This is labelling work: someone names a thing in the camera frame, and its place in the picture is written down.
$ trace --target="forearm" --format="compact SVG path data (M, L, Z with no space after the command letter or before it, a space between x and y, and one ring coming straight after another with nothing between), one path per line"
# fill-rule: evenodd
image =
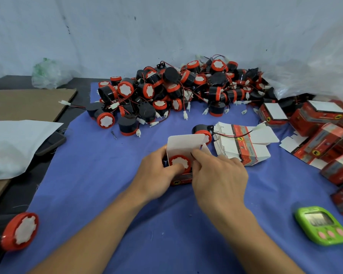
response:
M144 205L144 200L132 191L121 193L99 216L30 274L102 273L128 226Z
M229 242L235 255L249 274L297 274L303 271L262 230L254 215L244 210L241 215L230 215L220 221L217 229Z

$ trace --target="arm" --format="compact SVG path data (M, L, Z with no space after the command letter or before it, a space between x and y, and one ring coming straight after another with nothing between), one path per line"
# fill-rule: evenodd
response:
M182 164L163 167L165 146L145 157L131 185L92 222L38 264L30 274L101 274L128 226L149 201L163 195Z
M248 173L237 158L193 150L192 186L198 205L229 242L247 273L303 271L262 230L244 205Z

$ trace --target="yellow circle logo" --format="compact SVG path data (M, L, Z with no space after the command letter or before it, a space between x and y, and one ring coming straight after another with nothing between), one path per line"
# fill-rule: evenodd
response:
M320 156L320 152L318 150L314 150L312 153L314 156Z

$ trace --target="button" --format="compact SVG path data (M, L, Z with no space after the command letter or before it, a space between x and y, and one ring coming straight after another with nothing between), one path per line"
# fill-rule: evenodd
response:
M342 230L342 229L337 228L336 230L337 230L337 232L338 232L339 235L343 236L343 230Z
M317 233L322 239L326 239L327 236L323 232Z
M335 234L332 231L328 231L328 235L330 235L332 238L335 238Z

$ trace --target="plastic bag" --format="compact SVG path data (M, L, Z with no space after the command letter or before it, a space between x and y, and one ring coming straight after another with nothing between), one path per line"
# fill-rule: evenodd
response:
M43 58L33 67L32 85L37 88L53 89L71 81L73 75L58 61Z
M290 60L261 69L277 99L312 93L343 101L343 18L316 41L307 62Z

